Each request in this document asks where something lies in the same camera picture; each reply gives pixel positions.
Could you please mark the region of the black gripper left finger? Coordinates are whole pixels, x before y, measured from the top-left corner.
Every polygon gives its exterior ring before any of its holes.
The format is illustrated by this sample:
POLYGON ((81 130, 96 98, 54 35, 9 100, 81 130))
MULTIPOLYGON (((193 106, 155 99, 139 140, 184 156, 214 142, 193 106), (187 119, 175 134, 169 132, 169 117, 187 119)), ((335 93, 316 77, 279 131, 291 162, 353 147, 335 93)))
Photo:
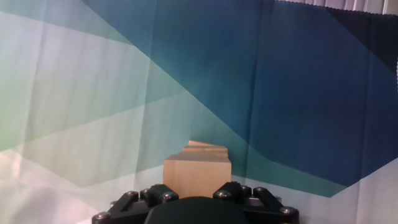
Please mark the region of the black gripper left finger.
POLYGON ((144 224, 156 206, 178 200, 179 196, 165 184, 155 184, 140 192, 130 190, 113 201, 108 211, 91 218, 92 224, 144 224))

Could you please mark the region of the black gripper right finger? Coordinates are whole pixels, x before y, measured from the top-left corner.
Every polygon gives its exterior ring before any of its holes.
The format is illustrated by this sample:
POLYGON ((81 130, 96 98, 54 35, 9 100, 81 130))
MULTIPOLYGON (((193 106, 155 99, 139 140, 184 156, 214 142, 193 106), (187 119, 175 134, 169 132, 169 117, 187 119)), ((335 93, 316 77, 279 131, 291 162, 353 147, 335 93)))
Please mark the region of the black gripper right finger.
POLYGON ((299 210, 283 205, 279 197, 264 187, 252 189, 236 181, 227 182, 213 193, 213 198, 237 205, 249 223, 300 223, 299 210))

